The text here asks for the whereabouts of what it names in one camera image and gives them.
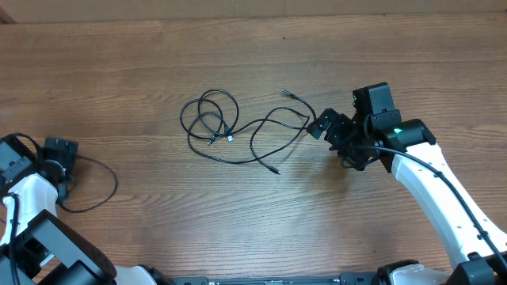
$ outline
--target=wooden table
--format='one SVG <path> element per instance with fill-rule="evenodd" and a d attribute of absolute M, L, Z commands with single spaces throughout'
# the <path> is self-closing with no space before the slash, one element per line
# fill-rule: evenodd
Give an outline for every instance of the wooden table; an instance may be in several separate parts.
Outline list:
<path fill-rule="evenodd" d="M 507 13 L 3 25 L 0 39 L 2 135 L 73 139 L 117 171 L 110 202 L 59 211 L 117 265 L 210 277 L 371 271 L 408 258 L 449 269 L 421 209 L 379 163 L 342 169 L 309 135 L 266 159 L 280 176 L 195 155 L 178 117 L 211 88 L 235 96 L 243 125 L 276 106 L 307 112 L 281 88 L 319 114 L 352 115 L 353 89 L 389 82 L 403 119 L 426 122 L 465 188 L 507 230 Z M 232 121 L 233 104 L 213 98 Z M 189 109 L 185 122 L 195 115 Z M 252 131 L 195 143 L 249 158 Z M 292 135 L 267 126 L 255 146 L 265 153 Z M 111 190 L 98 167 L 79 162 L 75 175 L 69 207 Z"/>

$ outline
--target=cable connector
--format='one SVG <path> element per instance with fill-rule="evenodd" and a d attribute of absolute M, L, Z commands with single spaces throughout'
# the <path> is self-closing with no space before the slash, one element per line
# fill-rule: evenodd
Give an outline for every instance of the cable connector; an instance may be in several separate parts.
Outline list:
<path fill-rule="evenodd" d="M 282 91 L 284 91 L 284 93 L 287 94 L 288 96 L 290 96 L 292 99 L 295 99 L 295 95 L 292 94 L 290 91 L 288 91 L 286 89 L 282 89 Z"/>
<path fill-rule="evenodd" d="M 225 134 L 228 135 L 227 136 L 227 140 L 230 142 L 232 142 L 234 140 L 234 138 L 232 137 L 232 134 L 229 133 L 229 127 L 227 125 L 225 125 Z"/>
<path fill-rule="evenodd" d="M 211 139 L 208 140 L 208 146 L 212 145 L 216 141 L 216 135 L 213 135 Z"/>
<path fill-rule="evenodd" d="M 274 167 L 272 167 L 272 166 L 268 167 L 268 169 L 269 169 L 272 173 L 275 173 L 275 174 L 281 175 L 281 172 L 280 172 L 278 169 L 276 169 L 276 168 L 274 168 Z"/>

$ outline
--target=black cable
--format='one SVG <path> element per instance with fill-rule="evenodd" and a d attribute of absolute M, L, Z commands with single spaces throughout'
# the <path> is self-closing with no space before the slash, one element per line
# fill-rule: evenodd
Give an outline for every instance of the black cable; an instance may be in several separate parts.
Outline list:
<path fill-rule="evenodd" d="M 355 148 L 357 150 L 380 150 L 384 152 L 390 152 L 392 154 L 398 154 L 405 158 L 409 158 L 410 160 L 424 166 L 426 169 L 429 169 L 431 172 L 435 174 L 435 177 L 439 177 L 448 187 L 451 189 L 451 192 L 456 196 L 457 200 L 461 204 L 461 207 L 465 210 L 465 212 L 468 215 L 468 218 L 472 221 L 475 228 L 481 235 L 481 237 L 484 239 L 486 244 L 490 247 L 491 251 L 497 256 L 498 260 L 500 261 L 500 267 L 503 270 L 503 273 L 507 272 L 507 262 L 505 261 L 504 257 L 501 255 L 500 251 L 497 249 L 497 247 L 493 244 L 493 242 L 490 239 L 490 236 L 488 233 L 482 228 L 481 224 L 478 222 L 477 218 L 474 216 L 474 213 L 472 213 L 471 209 L 468 207 L 467 202 L 463 199 L 461 194 L 459 194 L 458 190 L 454 185 L 449 181 L 449 179 L 439 170 L 432 167 L 430 164 L 422 161 L 419 158 L 414 157 L 413 155 L 406 154 L 401 151 L 392 150 L 390 148 L 381 147 L 381 146 L 351 146 L 352 148 Z"/>
<path fill-rule="evenodd" d="M 303 103 L 304 105 L 306 105 L 310 109 L 310 111 L 312 112 L 314 120 L 317 119 L 317 116 L 315 115 L 314 109 L 305 100 L 297 97 L 296 95 L 288 92 L 285 89 L 283 89 L 283 91 L 284 91 L 284 93 L 286 93 L 287 95 L 289 95 L 292 99 L 296 99 L 297 101 L 300 101 L 301 103 Z M 236 107 L 236 118 L 234 119 L 234 122 L 233 122 L 233 124 L 230 127 L 226 123 L 226 121 L 224 120 L 222 109 L 218 106 L 218 104 L 216 104 L 214 101 L 209 100 L 209 99 L 206 98 L 207 96 L 209 96 L 211 93 L 214 93 L 214 92 L 223 93 L 223 94 L 227 95 L 234 102 L 234 105 Z M 201 112 L 200 111 L 200 105 L 201 105 L 202 102 L 208 102 L 208 103 L 213 104 L 217 108 L 218 112 L 211 112 L 211 111 Z M 185 126 L 185 124 L 183 123 L 183 114 L 184 114 L 185 110 L 187 109 L 187 107 L 189 105 L 193 104 L 193 103 L 197 103 L 197 118 L 187 128 Z M 269 119 L 269 117 L 275 111 L 281 110 L 281 109 L 293 112 L 297 116 L 301 116 L 303 118 L 306 118 L 307 120 L 303 124 L 302 127 L 293 127 L 291 125 L 282 123 L 280 121 Z M 205 116 L 209 116 L 209 115 L 213 115 L 213 116 L 217 117 L 220 120 L 220 125 L 219 125 L 219 127 L 217 128 L 216 131 L 213 130 L 212 128 L 210 128 L 204 122 L 204 117 Z M 253 121 L 249 122 L 248 124 L 246 124 L 245 126 L 240 127 L 238 130 L 235 130 L 234 128 L 236 127 L 236 123 L 238 122 L 238 119 L 239 119 L 239 106 L 238 106 L 238 102 L 235 100 L 235 98 L 229 92 L 227 92 L 226 90 L 223 90 L 223 89 L 210 89 L 210 90 L 204 92 L 203 95 L 199 99 L 193 99 L 193 100 L 187 102 L 183 106 L 183 108 L 181 109 L 181 112 L 180 112 L 180 124 L 183 127 L 183 129 L 187 132 L 187 143 L 189 145 L 189 148 L 193 152 L 195 152 L 196 154 L 199 154 L 200 156 L 202 156 L 204 158 L 209 158 L 209 159 L 212 159 L 212 160 L 217 161 L 217 162 L 223 162 L 223 163 L 228 163 L 228 164 L 243 164 L 243 163 L 249 163 L 249 162 L 259 162 L 264 167 L 266 167 L 267 169 L 269 169 L 270 171 L 272 171 L 273 173 L 276 173 L 276 174 L 280 174 L 280 171 L 278 171 L 278 169 L 276 169 L 276 168 L 274 168 L 274 167 L 272 167 L 270 165 L 265 164 L 261 159 L 262 158 L 266 158 L 269 155 L 275 154 L 276 152 L 279 152 L 279 151 L 285 149 L 286 147 L 290 146 L 301 135 L 301 132 L 303 132 L 304 130 L 307 129 L 307 124 L 310 121 L 310 117 L 309 116 L 306 116 L 306 115 L 304 115 L 304 114 L 296 111 L 295 109 L 289 108 L 289 107 L 277 107 L 277 108 L 274 108 L 273 110 L 271 110 L 271 112 L 269 112 L 269 114 L 264 119 L 253 120 Z M 196 123 L 198 121 L 200 121 L 201 123 L 203 123 L 203 125 L 212 133 L 211 137 L 203 137 L 203 136 L 195 135 L 195 134 L 192 133 L 192 129 L 196 125 Z M 208 145 L 211 145 L 217 139 L 221 139 L 223 137 L 227 137 L 227 136 L 230 136 L 230 135 L 238 134 L 240 131 L 245 130 L 248 126 L 250 126 L 252 124 L 255 124 L 255 123 L 258 123 L 258 122 L 260 122 L 260 125 L 256 128 L 256 130 L 253 132 L 253 134 L 252 134 L 252 136 L 250 138 L 250 150 L 252 151 L 252 154 L 255 157 L 254 159 L 246 159 L 246 160 L 241 160 L 241 161 L 228 161 L 228 160 L 225 160 L 225 159 L 222 159 L 222 158 L 217 158 L 217 157 L 214 157 L 214 156 L 211 156 L 211 155 L 208 155 L 208 154 L 204 154 L 204 153 L 196 150 L 193 147 L 191 139 L 190 139 L 191 136 L 194 137 L 194 138 L 196 138 L 196 139 L 206 139 L 206 140 L 208 140 Z M 290 142 L 286 143 L 284 146 L 282 146 L 282 147 L 280 147 L 280 148 L 278 148 L 278 149 L 276 149 L 274 151 L 271 151 L 271 152 L 269 152 L 267 154 L 264 154 L 264 155 L 262 155 L 262 156 L 259 157 L 257 155 L 257 153 L 255 152 L 255 150 L 254 150 L 253 141 L 254 141 L 255 135 L 259 132 L 259 130 L 261 129 L 261 127 L 264 125 L 265 122 L 275 123 L 275 124 L 279 124 L 279 125 L 281 125 L 283 127 L 287 127 L 289 129 L 298 130 L 298 133 L 294 136 L 294 138 L 291 139 Z M 220 130 L 221 130 L 222 126 L 224 126 L 224 131 L 221 133 Z"/>
<path fill-rule="evenodd" d="M 107 169 L 111 174 L 112 174 L 112 178 L 114 179 L 114 188 L 111 192 L 111 194 L 109 194 L 109 196 L 107 198 L 105 198 L 104 200 L 102 200 L 100 203 L 92 206 L 92 207 L 88 207 L 86 209 L 81 209 L 81 210 L 72 210 L 72 209 L 69 209 L 67 206 L 63 205 L 62 203 L 59 203 L 58 205 L 64 210 L 64 211 L 67 211 L 69 213 L 73 213 L 73 214 L 80 214 L 80 213 L 84 213 L 84 212 L 87 212 L 87 211 L 91 211 L 97 207 L 100 207 L 102 206 L 104 203 L 106 203 L 107 201 L 109 201 L 115 194 L 116 194 L 116 191 L 118 190 L 118 176 L 116 175 L 116 173 L 114 172 L 114 170 L 112 170 L 109 166 L 107 166 L 106 164 L 104 164 L 103 162 L 100 162 L 98 160 L 95 160 L 93 158 L 87 158 L 87 157 L 83 157 L 82 155 L 76 155 L 76 158 L 79 158 L 79 159 L 82 159 L 82 160 L 87 160 L 89 162 L 93 162 L 93 163 L 96 163 L 102 167 L 104 167 L 105 169 Z"/>
<path fill-rule="evenodd" d="M 32 139 L 32 137 L 30 137 L 29 135 L 25 135 L 23 133 L 13 133 L 12 134 L 13 136 L 16 136 L 16 137 L 21 137 L 21 138 L 25 138 L 27 140 L 29 140 L 33 146 L 35 147 L 35 150 L 36 150 L 36 156 L 37 156 L 37 160 L 40 161 L 41 160 L 41 155 L 42 155 L 42 148 L 40 147 L 39 143 L 37 143 L 35 141 L 35 139 Z"/>
<path fill-rule="evenodd" d="M 11 196 L 14 200 L 14 213 L 13 219 L 11 220 L 12 226 L 10 230 L 10 242 L 9 242 L 9 259 L 10 259 L 10 272 L 12 274 L 13 284 L 21 285 L 19 275 L 17 274 L 17 262 L 16 262 L 16 235 L 17 225 L 19 224 L 19 196 L 14 193 L 8 193 L 7 196 Z"/>

